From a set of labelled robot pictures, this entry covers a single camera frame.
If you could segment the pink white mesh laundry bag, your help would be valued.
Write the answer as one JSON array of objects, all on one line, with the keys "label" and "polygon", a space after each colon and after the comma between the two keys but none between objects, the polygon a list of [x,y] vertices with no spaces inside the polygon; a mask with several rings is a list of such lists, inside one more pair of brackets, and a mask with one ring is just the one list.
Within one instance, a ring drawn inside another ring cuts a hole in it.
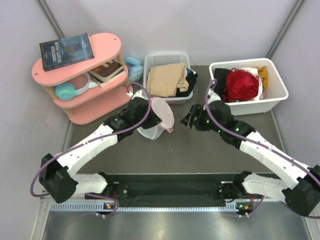
[{"label": "pink white mesh laundry bag", "polygon": [[151,110],[159,118],[159,123],[148,129],[139,127],[137,131],[145,138],[156,140],[160,137],[163,131],[171,133],[175,123],[174,114],[170,106],[165,100],[155,97],[151,100]]}]

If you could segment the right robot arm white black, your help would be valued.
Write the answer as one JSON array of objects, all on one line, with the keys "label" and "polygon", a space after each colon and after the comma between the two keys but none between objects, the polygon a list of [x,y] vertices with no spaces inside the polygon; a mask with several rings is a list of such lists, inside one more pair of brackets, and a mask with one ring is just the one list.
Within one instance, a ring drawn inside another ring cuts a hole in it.
[{"label": "right robot arm white black", "polygon": [[187,128],[215,131],[222,140],[258,160],[277,179],[243,171],[233,180],[239,198],[249,194],[277,199],[296,214],[309,217],[320,203],[320,167],[302,164],[270,144],[248,123],[237,120],[222,100],[209,105],[193,104],[180,121]]}]

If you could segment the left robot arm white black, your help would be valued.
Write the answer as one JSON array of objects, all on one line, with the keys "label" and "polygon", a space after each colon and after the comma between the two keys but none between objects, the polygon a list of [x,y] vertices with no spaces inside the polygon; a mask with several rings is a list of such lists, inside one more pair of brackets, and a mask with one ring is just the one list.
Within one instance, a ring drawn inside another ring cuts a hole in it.
[{"label": "left robot arm white black", "polygon": [[91,135],[65,153],[44,156],[39,183],[58,204],[75,195],[98,194],[109,198],[114,187],[108,183],[105,173],[79,174],[78,171],[105,149],[131,136],[135,129],[147,130],[161,122],[161,114],[149,106],[149,101],[136,97],[121,113],[110,116]]}]

